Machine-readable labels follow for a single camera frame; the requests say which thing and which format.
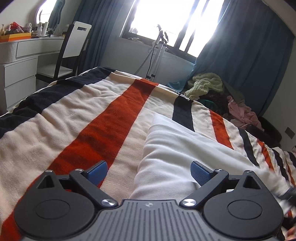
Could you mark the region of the white zip-up garment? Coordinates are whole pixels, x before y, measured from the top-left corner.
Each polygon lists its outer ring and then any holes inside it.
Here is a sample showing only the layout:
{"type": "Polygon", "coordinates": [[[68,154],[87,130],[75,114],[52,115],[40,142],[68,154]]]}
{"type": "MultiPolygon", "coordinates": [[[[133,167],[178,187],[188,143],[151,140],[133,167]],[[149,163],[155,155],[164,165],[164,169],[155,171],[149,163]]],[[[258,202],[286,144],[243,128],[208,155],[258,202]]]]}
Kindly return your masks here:
{"type": "Polygon", "coordinates": [[[256,167],[239,152],[163,115],[155,114],[130,198],[181,201],[200,187],[191,176],[190,166],[193,161],[199,161],[211,170],[223,169],[234,175],[252,170],[277,195],[289,188],[284,178],[267,168],[256,167]]]}

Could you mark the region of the black fuzzy garment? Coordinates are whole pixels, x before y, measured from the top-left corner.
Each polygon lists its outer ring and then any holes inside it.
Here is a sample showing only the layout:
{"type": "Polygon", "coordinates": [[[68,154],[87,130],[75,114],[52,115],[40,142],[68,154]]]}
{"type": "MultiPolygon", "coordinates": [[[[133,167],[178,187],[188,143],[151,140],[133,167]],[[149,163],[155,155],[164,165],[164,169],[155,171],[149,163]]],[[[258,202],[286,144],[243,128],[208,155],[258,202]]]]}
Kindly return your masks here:
{"type": "Polygon", "coordinates": [[[270,148],[281,147],[282,136],[280,132],[264,117],[258,117],[263,131],[254,125],[248,125],[246,131],[255,136],[260,141],[264,142],[270,148]]]}

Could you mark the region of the pink garment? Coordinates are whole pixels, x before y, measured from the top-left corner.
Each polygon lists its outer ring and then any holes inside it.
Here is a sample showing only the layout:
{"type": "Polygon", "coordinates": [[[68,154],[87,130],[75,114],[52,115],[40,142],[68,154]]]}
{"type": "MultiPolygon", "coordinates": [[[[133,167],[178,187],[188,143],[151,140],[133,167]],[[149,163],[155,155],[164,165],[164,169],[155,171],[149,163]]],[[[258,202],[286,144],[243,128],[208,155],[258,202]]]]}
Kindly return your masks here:
{"type": "Polygon", "coordinates": [[[256,113],[250,107],[246,106],[243,101],[237,103],[230,95],[227,96],[227,100],[231,123],[244,130],[246,130],[248,125],[251,125],[264,131],[256,113]]]}

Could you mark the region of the striped bed blanket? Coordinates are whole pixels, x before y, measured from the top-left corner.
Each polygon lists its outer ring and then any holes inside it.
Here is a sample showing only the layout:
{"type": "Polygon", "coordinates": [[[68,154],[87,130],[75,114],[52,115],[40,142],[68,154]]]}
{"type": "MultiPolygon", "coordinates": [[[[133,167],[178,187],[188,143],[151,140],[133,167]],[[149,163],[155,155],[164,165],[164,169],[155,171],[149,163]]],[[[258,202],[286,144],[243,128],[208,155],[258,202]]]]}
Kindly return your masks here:
{"type": "Polygon", "coordinates": [[[53,82],[1,116],[1,240],[21,238],[15,206],[48,169],[64,175],[106,161],[100,188],[117,201],[130,199],[155,114],[239,152],[289,188],[295,185],[294,153],[270,148],[166,86],[97,67],[53,82]]]}

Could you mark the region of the dark green garment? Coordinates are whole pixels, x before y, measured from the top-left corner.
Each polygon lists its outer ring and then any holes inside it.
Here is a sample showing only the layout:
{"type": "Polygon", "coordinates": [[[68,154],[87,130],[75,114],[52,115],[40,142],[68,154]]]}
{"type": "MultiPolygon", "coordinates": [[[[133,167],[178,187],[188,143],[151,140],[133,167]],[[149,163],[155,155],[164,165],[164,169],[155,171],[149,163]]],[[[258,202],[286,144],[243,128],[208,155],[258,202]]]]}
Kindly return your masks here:
{"type": "Polygon", "coordinates": [[[216,112],[219,110],[217,104],[215,104],[214,102],[210,101],[210,100],[206,100],[206,99],[199,99],[198,102],[200,102],[201,104],[203,104],[206,108],[216,112]]]}

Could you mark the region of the light green knit garment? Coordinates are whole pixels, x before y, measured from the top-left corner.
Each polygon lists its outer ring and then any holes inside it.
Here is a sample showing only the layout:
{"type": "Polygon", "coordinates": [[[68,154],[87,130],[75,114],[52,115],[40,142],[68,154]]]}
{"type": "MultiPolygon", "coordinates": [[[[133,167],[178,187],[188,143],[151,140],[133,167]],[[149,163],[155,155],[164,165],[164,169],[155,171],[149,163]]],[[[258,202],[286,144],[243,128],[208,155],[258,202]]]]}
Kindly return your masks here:
{"type": "Polygon", "coordinates": [[[199,73],[187,82],[189,89],[184,95],[190,100],[198,100],[200,96],[206,95],[209,90],[215,92],[223,91],[223,82],[215,73],[199,73]]]}

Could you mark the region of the teal right curtain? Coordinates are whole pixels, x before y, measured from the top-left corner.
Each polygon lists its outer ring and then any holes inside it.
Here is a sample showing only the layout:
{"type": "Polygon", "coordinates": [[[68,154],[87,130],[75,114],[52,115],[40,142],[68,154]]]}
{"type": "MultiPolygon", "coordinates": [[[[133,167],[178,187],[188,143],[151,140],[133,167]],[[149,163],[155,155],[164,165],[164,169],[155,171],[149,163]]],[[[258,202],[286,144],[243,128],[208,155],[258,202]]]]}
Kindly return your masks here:
{"type": "Polygon", "coordinates": [[[191,75],[215,73],[264,114],[287,69],[294,34],[262,1],[229,1],[191,75]]]}

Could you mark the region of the teal curtain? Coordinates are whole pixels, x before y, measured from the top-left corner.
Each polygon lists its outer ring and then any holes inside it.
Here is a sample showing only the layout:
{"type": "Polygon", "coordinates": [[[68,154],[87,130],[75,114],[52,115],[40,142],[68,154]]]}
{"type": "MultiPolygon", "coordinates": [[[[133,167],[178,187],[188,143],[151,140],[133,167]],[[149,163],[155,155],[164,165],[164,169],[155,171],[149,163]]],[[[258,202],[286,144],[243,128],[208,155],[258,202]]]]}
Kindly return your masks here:
{"type": "Polygon", "coordinates": [[[294,34],[262,1],[229,1],[191,75],[215,73],[264,114],[287,69],[294,34]]]}
{"type": "Polygon", "coordinates": [[[77,73],[100,66],[106,49],[114,38],[121,34],[130,9],[135,1],[57,1],[60,8],[60,22],[56,25],[61,32],[67,24],[79,21],[92,25],[86,48],[78,61],[77,73]]]}

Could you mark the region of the white dresser desk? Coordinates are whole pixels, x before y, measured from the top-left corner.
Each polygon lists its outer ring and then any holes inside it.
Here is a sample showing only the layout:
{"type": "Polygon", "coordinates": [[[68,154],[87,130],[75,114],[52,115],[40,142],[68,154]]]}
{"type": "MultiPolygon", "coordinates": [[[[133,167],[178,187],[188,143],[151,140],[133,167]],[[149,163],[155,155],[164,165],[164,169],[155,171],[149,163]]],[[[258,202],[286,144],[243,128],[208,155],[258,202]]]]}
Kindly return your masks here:
{"type": "Polygon", "coordinates": [[[62,37],[45,37],[1,43],[1,114],[36,91],[40,56],[60,52],[62,37]]]}

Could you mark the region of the white black chair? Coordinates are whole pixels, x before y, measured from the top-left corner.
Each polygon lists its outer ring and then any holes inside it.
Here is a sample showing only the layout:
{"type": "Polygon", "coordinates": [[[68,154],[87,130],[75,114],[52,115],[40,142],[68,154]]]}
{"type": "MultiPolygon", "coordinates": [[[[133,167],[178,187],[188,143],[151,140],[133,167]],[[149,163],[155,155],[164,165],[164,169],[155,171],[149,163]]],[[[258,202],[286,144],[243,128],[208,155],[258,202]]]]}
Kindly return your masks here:
{"type": "Polygon", "coordinates": [[[46,83],[51,83],[67,77],[73,77],[77,70],[77,62],[74,67],[67,68],[62,66],[64,59],[79,57],[85,46],[86,39],[92,25],[75,21],[72,23],[63,40],[56,64],[48,64],[37,69],[35,77],[46,83]]]}

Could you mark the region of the white garment steamer stand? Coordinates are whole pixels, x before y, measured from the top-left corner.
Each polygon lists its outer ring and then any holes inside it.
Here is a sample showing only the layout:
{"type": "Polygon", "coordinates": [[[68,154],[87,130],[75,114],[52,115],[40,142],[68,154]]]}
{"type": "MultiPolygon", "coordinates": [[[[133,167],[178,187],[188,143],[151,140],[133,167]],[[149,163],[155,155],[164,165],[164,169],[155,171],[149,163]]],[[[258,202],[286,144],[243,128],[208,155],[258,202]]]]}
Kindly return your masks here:
{"type": "Polygon", "coordinates": [[[156,77],[161,60],[167,49],[167,43],[169,41],[166,31],[164,31],[160,25],[157,25],[157,27],[159,29],[159,34],[152,46],[152,49],[146,56],[143,63],[141,63],[139,68],[134,73],[134,75],[137,75],[138,72],[141,70],[141,68],[143,68],[144,64],[149,60],[149,67],[148,67],[145,79],[151,82],[153,82],[156,77]]]}

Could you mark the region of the orange tray with items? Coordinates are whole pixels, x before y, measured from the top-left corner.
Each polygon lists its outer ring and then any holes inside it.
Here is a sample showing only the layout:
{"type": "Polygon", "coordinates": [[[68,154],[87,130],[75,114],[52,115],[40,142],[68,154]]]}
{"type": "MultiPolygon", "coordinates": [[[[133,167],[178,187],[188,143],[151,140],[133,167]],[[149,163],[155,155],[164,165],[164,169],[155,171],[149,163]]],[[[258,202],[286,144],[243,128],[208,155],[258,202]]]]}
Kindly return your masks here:
{"type": "Polygon", "coordinates": [[[2,24],[1,43],[12,42],[17,40],[30,39],[32,35],[32,23],[27,23],[24,27],[16,22],[12,22],[7,27],[2,24]]]}

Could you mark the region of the teal left curtain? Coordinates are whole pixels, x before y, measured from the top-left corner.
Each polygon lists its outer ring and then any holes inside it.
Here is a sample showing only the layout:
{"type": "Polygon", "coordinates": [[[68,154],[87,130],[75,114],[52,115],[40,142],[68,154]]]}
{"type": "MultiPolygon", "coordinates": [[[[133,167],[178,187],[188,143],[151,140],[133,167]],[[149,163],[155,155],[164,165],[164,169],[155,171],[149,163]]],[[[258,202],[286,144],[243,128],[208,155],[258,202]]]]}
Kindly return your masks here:
{"type": "Polygon", "coordinates": [[[57,1],[60,8],[60,22],[56,25],[61,32],[67,24],[79,21],[92,25],[86,48],[78,61],[77,73],[100,66],[106,49],[114,38],[121,34],[130,9],[135,1],[57,1]]]}

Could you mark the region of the oval vanity mirror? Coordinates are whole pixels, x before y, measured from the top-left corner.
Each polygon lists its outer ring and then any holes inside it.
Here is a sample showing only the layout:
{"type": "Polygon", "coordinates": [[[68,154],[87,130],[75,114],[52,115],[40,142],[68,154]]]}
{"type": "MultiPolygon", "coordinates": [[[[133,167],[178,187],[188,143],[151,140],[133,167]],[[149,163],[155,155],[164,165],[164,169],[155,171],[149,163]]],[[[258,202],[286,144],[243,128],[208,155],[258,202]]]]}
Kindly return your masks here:
{"type": "Polygon", "coordinates": [[[65,3],[65,0],[43,1],[36,12],[36,24],[48,22],[48,28],[55,30],[60,23],[65,3]]]}

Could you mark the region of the wall power socket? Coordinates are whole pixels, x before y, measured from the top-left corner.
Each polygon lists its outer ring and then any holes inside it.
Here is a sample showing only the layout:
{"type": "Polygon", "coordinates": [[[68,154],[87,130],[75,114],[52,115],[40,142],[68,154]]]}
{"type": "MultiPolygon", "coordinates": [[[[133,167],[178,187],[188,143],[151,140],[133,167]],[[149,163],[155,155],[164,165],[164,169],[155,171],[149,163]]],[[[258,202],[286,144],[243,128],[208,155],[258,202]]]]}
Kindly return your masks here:
{"type": "Polygon", "coordinates": [[[295,132],[294,132],[291,128],[289,128],[289,127],[287,127],[287,128],[285,129],[285,134],[286,134],[290,139],[293,139],[293,137],[295,136],[295,132]]]}

